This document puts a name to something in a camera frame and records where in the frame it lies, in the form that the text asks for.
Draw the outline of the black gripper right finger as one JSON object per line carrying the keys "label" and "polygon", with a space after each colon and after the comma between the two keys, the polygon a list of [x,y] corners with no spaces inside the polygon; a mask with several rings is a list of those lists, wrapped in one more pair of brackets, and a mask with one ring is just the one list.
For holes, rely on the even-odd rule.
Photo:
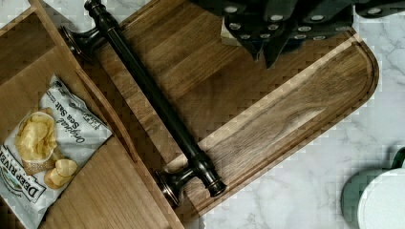
{"label": "black gripper right finger", "polygon": [[323,40],[349,30],[354,13],[375,19],[403,11],[404,0],[266,0],[263,17],[270,27],[277,26],[264,49],[266,66],[306,39]]}

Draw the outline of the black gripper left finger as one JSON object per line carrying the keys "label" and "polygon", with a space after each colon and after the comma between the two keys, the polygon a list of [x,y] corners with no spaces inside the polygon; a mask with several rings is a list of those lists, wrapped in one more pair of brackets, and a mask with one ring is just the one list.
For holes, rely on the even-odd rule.
{"label": "black gripper left finger", "polygon": [[299,0],[190,0],[224,20],[224,26],[257,61],[276,61],[300,47],[290,37],[297,25]]}

